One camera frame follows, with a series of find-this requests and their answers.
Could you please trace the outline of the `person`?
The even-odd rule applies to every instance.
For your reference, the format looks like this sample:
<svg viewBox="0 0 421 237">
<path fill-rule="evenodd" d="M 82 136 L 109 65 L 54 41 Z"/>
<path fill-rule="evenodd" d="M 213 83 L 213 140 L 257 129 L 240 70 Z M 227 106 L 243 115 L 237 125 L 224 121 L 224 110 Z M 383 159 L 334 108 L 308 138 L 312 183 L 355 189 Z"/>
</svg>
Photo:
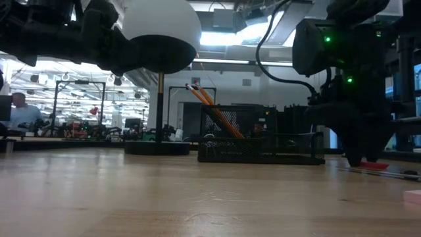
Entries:
<svg viewBox="0 0 421 237">
<path fill-rule="evenodd" d="M 23 93 L 13 93 L 12 103 L 14 108 L 11 109 L 10 128 L 18 128 L 19 124 L 35 123 L 43 118 L 36 106 L 26 103 L 26 96 Z"/>
</svg>

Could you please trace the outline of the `black mesh desk organizer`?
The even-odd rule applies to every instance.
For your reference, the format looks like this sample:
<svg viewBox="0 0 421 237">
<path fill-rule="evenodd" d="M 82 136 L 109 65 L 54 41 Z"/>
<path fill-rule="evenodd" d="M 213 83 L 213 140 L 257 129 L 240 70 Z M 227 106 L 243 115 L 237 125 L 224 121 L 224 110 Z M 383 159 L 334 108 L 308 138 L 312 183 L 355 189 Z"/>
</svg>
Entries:
<svg viewBox="0 0 421 237">
<path fill-rule="evenodd" d="M 204 163 L 322 165 L 321 132 L 277 133 L 273 107 L 204 105 L 197 160 Z M 204 139 L 214 134 L 214 139 Z"/>
</svg>

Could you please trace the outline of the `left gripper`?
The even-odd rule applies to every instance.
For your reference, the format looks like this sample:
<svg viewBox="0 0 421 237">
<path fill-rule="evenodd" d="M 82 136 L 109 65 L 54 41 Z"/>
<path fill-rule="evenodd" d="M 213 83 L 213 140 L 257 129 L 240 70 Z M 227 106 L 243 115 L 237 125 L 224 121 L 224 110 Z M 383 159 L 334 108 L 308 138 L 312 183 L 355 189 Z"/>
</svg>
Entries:
<svg viewBox="0 0 421 237">
<path fill-rule="evenodd" d="M 116 36 L 112 26 L 118 13 L 108 0 L 90 0 L 85 9 L 81 0 L 69 1 L 76 19 L 65 26 L 65 59 L 98 63 L 116 76 L 143 66 L 139 47 L 124 36 Z"/>
</svg>

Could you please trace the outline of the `ceiling light strip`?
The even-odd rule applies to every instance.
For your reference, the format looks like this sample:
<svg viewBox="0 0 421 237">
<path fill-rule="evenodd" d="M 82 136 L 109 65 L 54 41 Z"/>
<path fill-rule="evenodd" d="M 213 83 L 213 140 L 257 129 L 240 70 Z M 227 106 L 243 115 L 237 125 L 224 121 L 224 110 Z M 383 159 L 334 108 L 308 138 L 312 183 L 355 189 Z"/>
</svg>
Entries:
<svg viewBox="0 0 421 237">
<path fill-rule="evenodd" d="M 229 60 L 229 59 L 194 59 L 194 63 L 213 63 L 213 64 L 229 64 L 229 65 L 255 65 L 259 66 L 256 61 L 244 61 L 244 60 Z M 292 67 L 292 62 L 272 62 L 272 61 L 261 61 L 262 66 L 276 66 L 276 67 Z"/>
</svg>

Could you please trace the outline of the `black metal stand frame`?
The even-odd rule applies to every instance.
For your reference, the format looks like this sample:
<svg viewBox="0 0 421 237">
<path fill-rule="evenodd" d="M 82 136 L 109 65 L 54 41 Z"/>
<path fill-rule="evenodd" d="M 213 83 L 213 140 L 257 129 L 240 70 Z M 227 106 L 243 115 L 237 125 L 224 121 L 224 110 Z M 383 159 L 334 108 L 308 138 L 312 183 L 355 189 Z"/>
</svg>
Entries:
<svg viewBox="0 0 421 237">
<path fill-rule="evenodd" d="M 57 80 L 56 86 L 55 86 L 55 96 L 53 100 L 53 113 L 52 113 L 52 121 L 51 121 L 51 126 L 50 126 L 50 130 L 51 130 L 50 137 L 53 137 L 53 129 L 55 127 L 58 94 L 63 89 L 65 89 L 65 87 L 67 87 L 67 85 L 69 84 L 79 84 L 79 85 L 100 84 L 102 85 L 103 88 L 101 90 L 101 93 L 102 93 L 101 110 L 100 110 L 100 115 L 99 115 L 98 126 L 102 126 L 103 124 L 103 109 L 104 109 L 104 104 L 105 104 L 105 90 L 106 90 L 105 82 L 94 82 L 94 81 L 89 81 L 89 80 L 69 80 L 69 81 Z"/>
</svg>

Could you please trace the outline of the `white globe table lamp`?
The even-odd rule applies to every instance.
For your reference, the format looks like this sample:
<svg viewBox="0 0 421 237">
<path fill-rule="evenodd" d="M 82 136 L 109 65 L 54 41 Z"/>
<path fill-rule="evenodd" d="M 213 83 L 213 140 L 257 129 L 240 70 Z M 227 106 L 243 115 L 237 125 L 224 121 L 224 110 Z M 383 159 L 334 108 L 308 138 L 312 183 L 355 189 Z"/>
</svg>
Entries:
<svg viewBox="0 0 421 237">
<path fill-rule="evenodd" d="M 138 46 L 143 67 L 158 74 L 155 140 L 126 141 L 128 155 L 188 155 L 189 144 L 162 135 L 164 76 L 189 66 L 200 48 L 201 23 L 186 0 L 133 0 L 124 14 L 124 36 Z"/>
</svg>

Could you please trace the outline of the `red eraser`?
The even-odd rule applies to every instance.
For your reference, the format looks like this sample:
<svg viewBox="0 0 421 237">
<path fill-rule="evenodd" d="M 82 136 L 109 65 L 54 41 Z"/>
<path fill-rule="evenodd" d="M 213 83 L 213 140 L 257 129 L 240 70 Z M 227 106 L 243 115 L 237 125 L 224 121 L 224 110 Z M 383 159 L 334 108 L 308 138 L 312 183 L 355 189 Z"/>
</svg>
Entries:
<svg viewBox="0 0 421 237">
<path fill-rule="evenodd" d="M 387 163 L 373 163 L 373 162 L 360 162 L 360 167 L 362 169 L 372 169 L 372 170 L 385 170 L 389 167 Z"/>
</svg>

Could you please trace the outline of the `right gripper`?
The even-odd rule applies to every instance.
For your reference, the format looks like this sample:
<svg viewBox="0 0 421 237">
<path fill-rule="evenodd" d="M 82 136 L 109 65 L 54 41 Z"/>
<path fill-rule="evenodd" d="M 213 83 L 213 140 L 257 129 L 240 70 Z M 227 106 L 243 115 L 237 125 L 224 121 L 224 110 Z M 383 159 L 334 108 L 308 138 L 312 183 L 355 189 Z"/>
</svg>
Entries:
<svg viewBox="0 0 421 237">
<path fill-rule="evenodd" d="M 384 149 L 383 138 L 397 130 L 392 108 L 385 96 L 384 77 L 335 77 L 309 101 L 305 116 L 345 138 L 342 144 L 348 163 L 359 167 L 362 151 L 355 138 L 366 138 L 366 160 L 376 162 Z"/>
</svg>

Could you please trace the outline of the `grey ceiling box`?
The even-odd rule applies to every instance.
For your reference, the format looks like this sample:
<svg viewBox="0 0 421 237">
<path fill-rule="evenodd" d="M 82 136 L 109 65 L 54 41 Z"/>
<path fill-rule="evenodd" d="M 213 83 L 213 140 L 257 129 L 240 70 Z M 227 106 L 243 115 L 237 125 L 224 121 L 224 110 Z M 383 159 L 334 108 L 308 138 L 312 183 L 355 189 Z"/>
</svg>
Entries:
<svg viewBox="0 0 421 237">
<path fill-rule="evenodd" d="M 234 11 L 231 9 L 215 9 L 212 25 L 214 28 L 233 28 Z"/>
</svg>

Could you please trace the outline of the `pink sticky note pad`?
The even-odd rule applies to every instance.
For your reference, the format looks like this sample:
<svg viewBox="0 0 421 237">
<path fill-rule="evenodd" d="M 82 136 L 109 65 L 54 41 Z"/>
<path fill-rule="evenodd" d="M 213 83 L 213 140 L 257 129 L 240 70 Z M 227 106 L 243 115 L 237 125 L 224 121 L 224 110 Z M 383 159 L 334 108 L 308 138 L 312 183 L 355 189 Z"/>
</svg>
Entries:
<svg viewBox="0 0 421 237">
<path fill-rule="evenodd" d="M 421 190 L 409 190 L 403 193 L 405 202 L 421 205 Z"/>
</svg>

